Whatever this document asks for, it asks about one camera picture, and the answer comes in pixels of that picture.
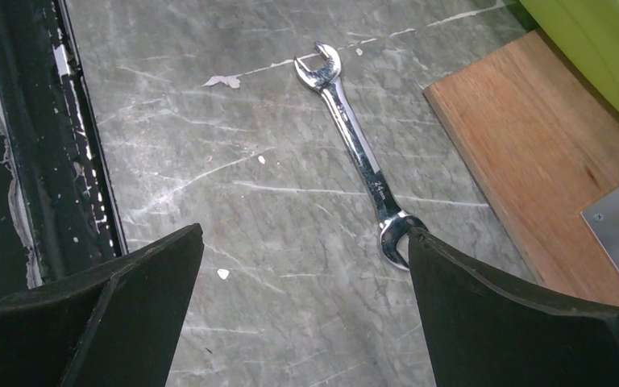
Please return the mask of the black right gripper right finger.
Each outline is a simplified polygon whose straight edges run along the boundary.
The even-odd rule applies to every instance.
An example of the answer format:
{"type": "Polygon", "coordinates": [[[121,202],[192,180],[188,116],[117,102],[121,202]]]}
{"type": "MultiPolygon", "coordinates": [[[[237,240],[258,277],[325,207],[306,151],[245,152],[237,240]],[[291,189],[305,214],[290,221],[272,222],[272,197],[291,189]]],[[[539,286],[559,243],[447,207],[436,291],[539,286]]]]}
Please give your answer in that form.
{"type": "Polygon", "coordinates": [[[525,281],[428,231],[409,265],[439,386],[619,386],[619,306],[525,281]]]}

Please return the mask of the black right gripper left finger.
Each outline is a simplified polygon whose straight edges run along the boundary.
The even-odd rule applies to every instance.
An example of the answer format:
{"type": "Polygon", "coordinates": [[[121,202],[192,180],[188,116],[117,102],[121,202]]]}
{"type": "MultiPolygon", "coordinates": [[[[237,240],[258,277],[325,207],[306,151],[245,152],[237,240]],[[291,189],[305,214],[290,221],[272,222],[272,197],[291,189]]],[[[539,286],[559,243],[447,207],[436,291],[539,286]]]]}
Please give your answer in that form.
{"type": "Polygon", "coordinates": [[[203,256],[181,228],[0,299],[0,386],[163,386],[203,256]]]}

